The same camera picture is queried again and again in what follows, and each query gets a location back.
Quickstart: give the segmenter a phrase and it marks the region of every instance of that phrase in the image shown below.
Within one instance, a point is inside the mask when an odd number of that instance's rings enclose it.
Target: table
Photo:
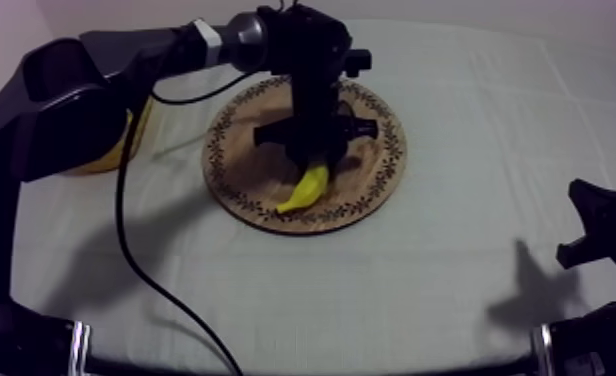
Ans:
[[[431,370],[514,357],[543,322],[616,300],[616,267],[571,271],[555,247],[582,235],[575,178],[616,189],[616,55],[447,25],[348,22],[374,69],[358,82],[401,119],[405,176],[374,215],[311,238],[229,216],[201,174],[202,135],[243,85],[199,105],[157,105],[126,194],[132,252],[209,322],[247,371]],[[231,68],[174,78],[209,91]],[[258,75],[248,84],[267,76]],[[90,323],[94,354],[223,370],[202,332],[125,265],[115,174],[24,186],[12,291]]]

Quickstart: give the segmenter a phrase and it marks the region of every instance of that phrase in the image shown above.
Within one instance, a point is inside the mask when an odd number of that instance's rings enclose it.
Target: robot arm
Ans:
[[[214,65],[289,74],[295,115],[330,120],[329,100],[336,98],[320,94],[335,92],[342,72],[356,77],[370,68],[368,51],[352,51],[351,44],[341,22],[295,5],[284,12],[260,7],[224,27],[195,21],[172,29],[90,32],[27,54],[0,91],[0,372],[74,375],[83,373],[86,355],[88,332],[81,323],[40,315],[11,299],[23,182],[100,158],[120,140],[127,111],[142,110],[157,80]],[[305,129],[311,124],[297,123],[297,132],[314,133],[316,140],[330,135],[322,129],[326,123],[314,132]],[[335,134],[339,140],[344,135]],[[298,145],[293,155],[322,153],[325,145]]]
[[[263,63],[266,30],[255,13],[227,27],[196,21],[181,29],[89,32],[25,56],[0,92],[0,302],[9,297],[11,249],[21,182],[96,160],[121,138],[158,78],[232,63]]]

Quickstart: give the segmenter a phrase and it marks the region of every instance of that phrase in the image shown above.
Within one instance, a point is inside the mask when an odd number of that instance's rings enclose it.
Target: round wooden tray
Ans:
[[[377,140],[352,141],[327,193],[311,208],[280,215],[300,180],[284,147],[255,147],[253,129],[292,115],[287,77],[263,81],[236,96],[217,115],[203,150],[205,180],[236,218],[275,233],[307,235],[343,228],[375,211],[396,188],[406,164],[406,139],[390,108],[368,89],[343,81],[340,99],[355,115],[378,121]]]

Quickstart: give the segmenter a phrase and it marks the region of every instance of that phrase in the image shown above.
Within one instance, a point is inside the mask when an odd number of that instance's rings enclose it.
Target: decorative floral border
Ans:
[[[224,181],[226,169],[224,167],[224,149],[222,141],[226,139],[226,131],[233,125],[233,117],[237,108],[250,100],[263,95],[268,89],[277,88],[289,82],[289,77],[275,77],[252,86],[236,96],[231,103],[221,112],[219,121],[211,129],[211,138],[206,148],[209,150],[208,175],[211,179],[211,189],[220,197],[234,203],[239,210],[256,214],[264,222],[277,220],[285,222],[301,222],[302,224],[330,223],[341,218],[360,215],[370,209],[375,199],[380,198],[387,189],[388,182],[397,173],[399,163],[404,156],[403,145],[399,136],[395,133],[392,120],[392,111],[367,89],[353,82],[341,82],[341,92],[351,94],[356,101],[364,102],[365,106],[373,110],[378,117],[379,126],[382,130],[383,149],[387,157],[382,160],[380,169],[376,172],[376,180],[367,187],[367,194],[359,197],[355,202],[339,205],[335,209],[325,209],[319,213],[296,211],[288,214],[278,214],[275,208],[265,208],[261,201],[251,200],[246,193],[237,191]]]

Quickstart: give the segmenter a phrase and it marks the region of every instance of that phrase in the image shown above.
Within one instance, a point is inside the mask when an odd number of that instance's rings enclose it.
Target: yellow banana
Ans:
[[[324,162],[312,163],[294,188],[289,201],[276,207],[279,214],[312,206],[327,190],[329,169]]]

